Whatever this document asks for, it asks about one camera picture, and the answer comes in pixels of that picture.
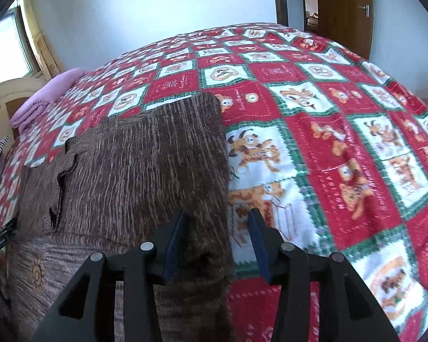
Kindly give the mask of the brown striped knit sweater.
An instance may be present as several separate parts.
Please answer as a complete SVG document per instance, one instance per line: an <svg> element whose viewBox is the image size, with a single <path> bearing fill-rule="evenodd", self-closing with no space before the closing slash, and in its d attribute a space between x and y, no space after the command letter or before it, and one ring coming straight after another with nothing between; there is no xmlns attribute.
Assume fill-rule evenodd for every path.
<svg viewBox="0 0 428 342"><path fill-rule="evenodd" d="M30 341L95 251L125 253L183 209L178 269L154 289L165 341L233 341L233 264L221 106L198 93L130 117L107 117L48 163L21 172L8 282L19 341Z"/></svg>

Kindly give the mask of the pink folded blanket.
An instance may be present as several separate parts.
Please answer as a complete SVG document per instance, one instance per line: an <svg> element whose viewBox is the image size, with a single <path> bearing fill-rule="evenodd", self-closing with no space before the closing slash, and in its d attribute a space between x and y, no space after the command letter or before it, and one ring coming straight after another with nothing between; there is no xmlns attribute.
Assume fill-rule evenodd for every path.
<svg viewBox="0 0 428 342"><path fill-rule="evenodd" d="M52 78L29 97L11 117L11 126L22 132L46 108L55 103L76 81L86 74L82 68L74 68Z"/></svg>

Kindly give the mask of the cream wooden headboard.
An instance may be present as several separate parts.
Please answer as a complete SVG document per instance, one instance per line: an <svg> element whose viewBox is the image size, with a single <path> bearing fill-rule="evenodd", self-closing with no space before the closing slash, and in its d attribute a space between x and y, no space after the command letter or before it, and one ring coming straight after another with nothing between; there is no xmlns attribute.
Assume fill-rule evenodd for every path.
<svg viewBox="0 0 428 342"><path fill-rule="evenodd" d="M11 117L18 108L46 84L43 77L24 77L0 83L0 140L8 137L3 152L7 153L19 136L11 126Z"/></svg>

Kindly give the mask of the red white cartoon bedspread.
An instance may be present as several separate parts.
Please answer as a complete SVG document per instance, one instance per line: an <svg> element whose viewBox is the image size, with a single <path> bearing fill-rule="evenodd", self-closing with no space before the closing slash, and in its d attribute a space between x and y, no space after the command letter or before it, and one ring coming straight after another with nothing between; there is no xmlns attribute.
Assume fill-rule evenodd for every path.
<svg viewBox="0 0 428 342"><path fill-rule="evenodd" d="M126 52L86 73L20 133L0 169L0 222L21 172L107 117L198 93L219 100L233 264L233 341L270 341L279 286L261 277L247 214L283 240L343 254L399 339L428 332L428 105L337 42L272 23L216 27Z"/></svg>

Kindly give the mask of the window with curtain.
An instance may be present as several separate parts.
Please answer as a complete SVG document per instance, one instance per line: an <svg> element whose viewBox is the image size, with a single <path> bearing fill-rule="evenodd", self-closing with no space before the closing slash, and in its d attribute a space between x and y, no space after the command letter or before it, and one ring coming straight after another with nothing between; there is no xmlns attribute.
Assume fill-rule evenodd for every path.
<svg viewBox="0 0 428 342"><path fill-rule="evenodd" d="M25 32L21 8L13 4L0 20L0 83L39 72L40 67Z"/></svg>

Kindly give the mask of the brown wooden door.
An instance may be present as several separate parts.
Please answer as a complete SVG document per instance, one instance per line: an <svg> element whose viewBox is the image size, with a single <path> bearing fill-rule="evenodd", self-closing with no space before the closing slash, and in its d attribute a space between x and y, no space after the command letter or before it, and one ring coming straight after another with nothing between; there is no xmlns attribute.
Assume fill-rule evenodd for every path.
<svg viewBox="0 0 428 342"><path fill-rule="evenodd" d="M318 34L368 59L374 27L373 0L318 0Z"/></svg>

